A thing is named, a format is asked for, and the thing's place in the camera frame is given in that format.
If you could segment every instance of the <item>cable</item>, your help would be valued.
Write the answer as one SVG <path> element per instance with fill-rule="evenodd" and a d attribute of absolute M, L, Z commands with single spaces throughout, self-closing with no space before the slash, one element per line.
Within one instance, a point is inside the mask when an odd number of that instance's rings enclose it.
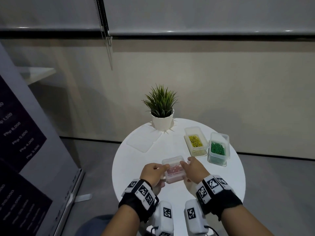
<path fill-rule="evenodd" d="M 214 230 L 214 228 L 212 228 L 212 227 L 210 227 L 210 226 L 207 226 L 207 225 L 205 225 L 204 227 L 205 227 L 205 228 L 210 228 L 210 229 L 212 229 L 212 231 L 215 232 L 216 235 L 218 235 L 218 233 Z"/>
<path fill-rule="evenodd" d="M 153 231 L 154 229 L 158 229 L 158 226 L 151 228 L 151 234 L 153 234 L 152 231 Z"/>

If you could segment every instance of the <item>hand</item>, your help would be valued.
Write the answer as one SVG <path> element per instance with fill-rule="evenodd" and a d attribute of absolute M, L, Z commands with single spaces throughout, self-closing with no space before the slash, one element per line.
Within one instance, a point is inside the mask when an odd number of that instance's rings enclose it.
<path fill-rule="evenodd" d="M 181 161 L 180 165 L 185 170 L 188 179 L 192 182 L 199 184 L 205 177 L 210 175 L 206 168 L 195 157 L 188 157 L 188 161 L 190 161 L 190 164 Z"/>
<path fill-rule="evenodd" d="M 160 179 L 161 176 L 164 175 L 164 172 L 169 168 L 169 164 L 162 165 L 158 163 L 150 163 L 144 166 L 140 179 L 146 180 L 149 182 L 153 187 L 155 187 Z"/>

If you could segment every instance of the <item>black wrist strap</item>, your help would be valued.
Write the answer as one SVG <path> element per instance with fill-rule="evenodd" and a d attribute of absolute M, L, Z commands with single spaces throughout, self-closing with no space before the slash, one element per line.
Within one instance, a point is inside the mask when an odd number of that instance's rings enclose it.
<path fill-rule="evenodd" d="M 203 213 L 217 215 L 219 221 L 224 209 L 242 205 L 233 189 L 220 176 L 209 175 L 197 185 L 196 196 Z"/>
<path fill-rule="evenodd" d="M 159 203 L 158 197 L 153 193 L 151 185 L 142 179 L 134 179 L 122 194 L 118 207 L 128 205 L 133 208 L 140 218 L 140 222 L 147 222 L 153 215 Z"/>

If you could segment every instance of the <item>white shelf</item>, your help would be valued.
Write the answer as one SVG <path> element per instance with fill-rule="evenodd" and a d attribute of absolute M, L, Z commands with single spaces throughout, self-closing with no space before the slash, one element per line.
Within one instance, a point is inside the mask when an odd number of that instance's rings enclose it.
<path fill-rule="evenodd" d="M 27 85 L 35 83 L 43 78 L 56 73 L 54 68 L 43 68 L 43 67 L 17 67 L 18 71 L 25 79 Z"/>

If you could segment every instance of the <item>gray floor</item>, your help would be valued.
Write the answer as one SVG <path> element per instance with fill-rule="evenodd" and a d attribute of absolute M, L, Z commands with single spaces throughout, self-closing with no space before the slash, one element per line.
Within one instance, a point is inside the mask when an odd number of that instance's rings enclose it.
<path fill-rule="evenodd" d="M 112 186 L 112 163 L 119 144 L 63 140 L 86 175 L 62 236 L 73 236 L 90 218 L 113 214 L 118 201 Z M 245 176 L 244 206 L 275 235 L 315 235 L 315 162 L 240 155 Z M 224 230 L 220 236 L 227 235 Z"/>

